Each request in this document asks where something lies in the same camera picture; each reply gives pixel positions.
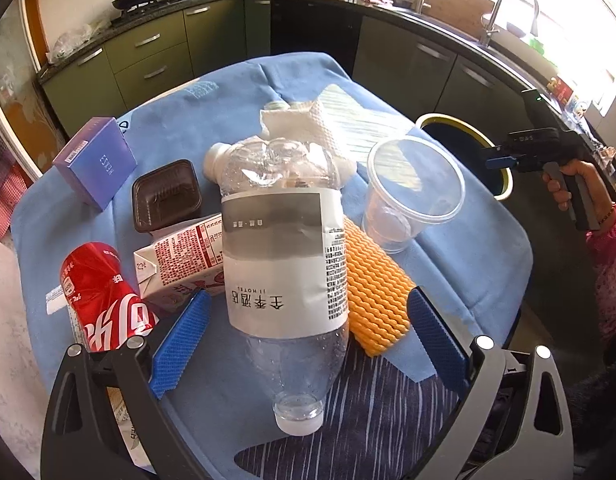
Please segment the right hand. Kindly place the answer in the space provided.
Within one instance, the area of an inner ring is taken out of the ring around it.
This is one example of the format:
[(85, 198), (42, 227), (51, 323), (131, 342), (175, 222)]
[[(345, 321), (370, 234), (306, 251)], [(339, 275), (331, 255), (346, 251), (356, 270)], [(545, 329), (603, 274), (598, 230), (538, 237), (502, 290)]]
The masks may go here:
[(614, 203), (591, 162), (572, 159), (564, 166), (547, 162), (543, 180), (558, 208), (570, 214), (578, 230), (602, 234), (611, 229), (616, 220)]

